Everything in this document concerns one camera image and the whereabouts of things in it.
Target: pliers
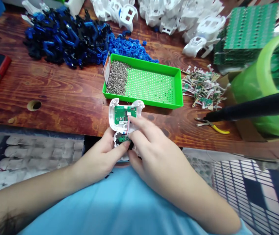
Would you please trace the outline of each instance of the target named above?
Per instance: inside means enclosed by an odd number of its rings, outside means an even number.
[[[197,127],[200,127],[200,126],[211,126],[215,131],[217,131],[217,132],[219,132],[221,134],[230,134],[229,131],[222,131],[222,130],[220,130],[218,127],[216,127],[216,125],[212,124],[210,121],[207,121],[207,120],[204,120],[204,119],[201,119],[201,118],[195,118],[195,120],[203,122],[203,123],[200,123],[200,124],[196,124]]]

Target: light blue shirt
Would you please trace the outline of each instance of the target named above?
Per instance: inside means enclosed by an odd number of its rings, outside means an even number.
[[[237,233],[252,234],[242,222]],[[38,216],[22,235],[176,235],[206,233],[186,213],[155,193],[132,167],[63,199]]]

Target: finger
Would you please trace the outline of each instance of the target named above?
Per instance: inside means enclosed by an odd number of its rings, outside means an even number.
[[[139,174],[139,176],[143,179],[144,177],[144,168],[143,168],[143,161],[139,159],[137,154],[133,150],[129,150],[128,152],[130,163],[134,170]]]
[[[97,148],[101,153],[106,153],[112,150],[114,133],[115,131],[108,127],[104,132],[103,137],[94,145],[94,148]]]
[[[141,131],[136,130],[131,132],[129,134],[129,139],[133,141],[142,157],[145,157],[149,154],[151,143]]]
[[[107,130],[104,132],[104,135],[101,139],[104,139],[106,141],[113,140],[113,136],[115,134],[115,131],[111,129],[111,127],[108,127]]]
[[[143,132],[150,142],[158,140],[162,133],[154,123],[148,121],[142,116],[137,118],[131,116],[130,121]]]
[[[125,141],[119,146],[115,147],[113,150],[107,153],[108,157],[115,164],[122,156],[126,153],[130,146],[130,141]]]

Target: wooden workbench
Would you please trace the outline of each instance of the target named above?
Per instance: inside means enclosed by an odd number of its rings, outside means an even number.
[[[226,1],[224,15],[229,14],[236,1]],[[23,45],[24,31],[28,24],[21,18],[22,8],[6,5],[0,17],[0,53],[8,55],[12,63],[0,84],[0,124],[22,128],[102,136],[108,124],[108,105],[102,94],[104,78],[102,65],[90,65],[83,70],[71,70],[34,61]],[[90,15],[95,14],[90,1],[86,1]],[[121,33],[117,24],[110,22],[115,35]],[[132,38],[146,40],[146,51],[161,64],[178,68],[189,65],[207,69],[207,59],[188,58],[182,55],[184,41],[180,35],[168,36],[155,33],[139,17],[134,22]],[[26,106],[32,100],[41,101],[37,111]],[[184,107],[175,110],[146,106],[143,116],[156,123],[180,147],[208,149],[245,154],[251,157],[279,158],[279,141],[273,143],[248,143],[242,141],[234,123],[220,122],[217,126],[229,130],[222,135],[210,127],[195,126],[195,117],[203,117],[208,110],[192,108],[191,97],[184,97]]]

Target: green container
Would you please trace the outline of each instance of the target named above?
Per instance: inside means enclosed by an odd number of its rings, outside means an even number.
[[[273,38],[260,52],[257,62],[241,72],[231,83],[237,103],[243,103],[264,96],[276,94],[271,76],[271,56],[279,46],[279,36]],[[266,116],[252,119],[259,132],[279,136],[279,116]]]
[[[104,83],[103,94],[107,99],[142,100],[145,105],[169,109],[183,107],[180,69],[117,54],[111,54],[110,58],[126,63],[132,69],[128,71],[125,96],[106,93]]]

